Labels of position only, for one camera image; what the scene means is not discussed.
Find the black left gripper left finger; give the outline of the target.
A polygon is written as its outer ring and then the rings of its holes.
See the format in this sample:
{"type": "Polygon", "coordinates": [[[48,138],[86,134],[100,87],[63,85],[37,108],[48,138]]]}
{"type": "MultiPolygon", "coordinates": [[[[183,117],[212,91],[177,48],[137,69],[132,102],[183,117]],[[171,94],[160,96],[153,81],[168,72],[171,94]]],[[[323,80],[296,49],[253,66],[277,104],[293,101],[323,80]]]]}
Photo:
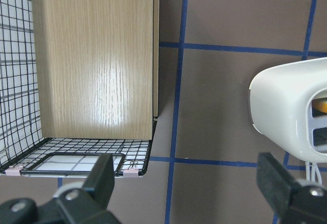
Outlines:
{"type": "Polygon", "coordinates": [[[107,210],[113,189],[113,156],[101,154],[81,186],[62,186],[41,206],[31,198],[2,203],[1,223],[119,223],[107,210]]]}

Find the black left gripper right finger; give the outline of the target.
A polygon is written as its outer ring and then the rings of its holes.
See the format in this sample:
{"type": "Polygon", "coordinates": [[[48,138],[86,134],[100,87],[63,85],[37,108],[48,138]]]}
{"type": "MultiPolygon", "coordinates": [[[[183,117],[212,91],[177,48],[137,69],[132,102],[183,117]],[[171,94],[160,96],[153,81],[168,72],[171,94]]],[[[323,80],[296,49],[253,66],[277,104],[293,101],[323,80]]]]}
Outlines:
{"type": "Polygon", "coordinates": [[[326,188],[295,179],[271,153],[258,155],[256,184],[280,223],[326,223],[326,188]]]}

